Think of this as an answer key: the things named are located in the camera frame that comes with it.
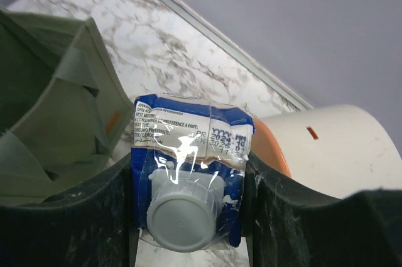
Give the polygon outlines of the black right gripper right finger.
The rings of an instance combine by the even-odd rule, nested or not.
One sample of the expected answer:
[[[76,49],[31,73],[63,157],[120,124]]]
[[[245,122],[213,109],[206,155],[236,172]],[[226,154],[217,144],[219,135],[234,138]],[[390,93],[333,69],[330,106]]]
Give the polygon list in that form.
[[[337,199],[250,154],[241,221],[251,266],[401,265],[399,190]]]

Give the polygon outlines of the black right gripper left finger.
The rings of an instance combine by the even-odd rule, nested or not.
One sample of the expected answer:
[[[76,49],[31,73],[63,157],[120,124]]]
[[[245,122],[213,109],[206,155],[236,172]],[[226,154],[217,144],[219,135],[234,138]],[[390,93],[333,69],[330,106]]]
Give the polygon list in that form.
[[[1,266],[134,266],[131,157],[44,201],[1,206]]]

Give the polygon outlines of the olive green canvas bag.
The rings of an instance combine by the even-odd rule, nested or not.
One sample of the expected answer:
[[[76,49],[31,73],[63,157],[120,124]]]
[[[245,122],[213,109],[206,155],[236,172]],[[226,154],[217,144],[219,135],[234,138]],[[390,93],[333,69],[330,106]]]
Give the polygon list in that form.
[[[101,172],[133,114],[92,18],[1,10],[1,204]]]

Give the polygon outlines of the blue white beverage carton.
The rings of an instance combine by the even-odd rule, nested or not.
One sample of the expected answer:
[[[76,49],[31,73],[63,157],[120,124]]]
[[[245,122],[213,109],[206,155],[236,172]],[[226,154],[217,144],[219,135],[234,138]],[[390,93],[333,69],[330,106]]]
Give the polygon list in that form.
[[[141,95],[134,106],[134,221],[144,240],[179,253],[238,247],[253,118],[167,94]]]

